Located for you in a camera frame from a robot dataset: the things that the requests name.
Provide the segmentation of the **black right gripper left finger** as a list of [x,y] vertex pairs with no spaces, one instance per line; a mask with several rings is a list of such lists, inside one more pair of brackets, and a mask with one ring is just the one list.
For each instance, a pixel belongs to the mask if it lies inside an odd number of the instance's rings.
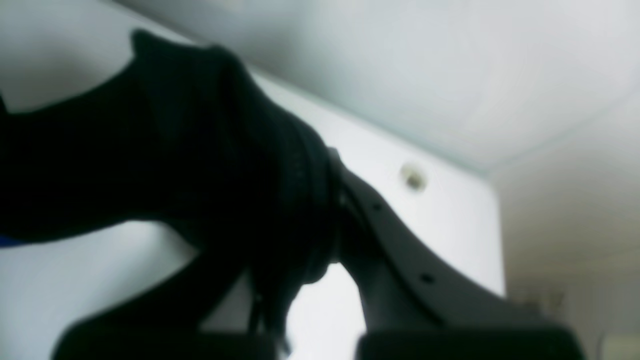
[[278,360],[281,349],[266,333],[205,332],[249,261],[204,251],[151,290],[71,325],[55,360]]

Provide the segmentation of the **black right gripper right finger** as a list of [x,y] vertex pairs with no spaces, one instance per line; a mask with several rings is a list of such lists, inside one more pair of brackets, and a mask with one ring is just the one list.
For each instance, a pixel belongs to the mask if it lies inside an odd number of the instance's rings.
[[337,260],[359,291],[357,360],[583,360],[566,326],[485,289],[409,230],[329,150]]

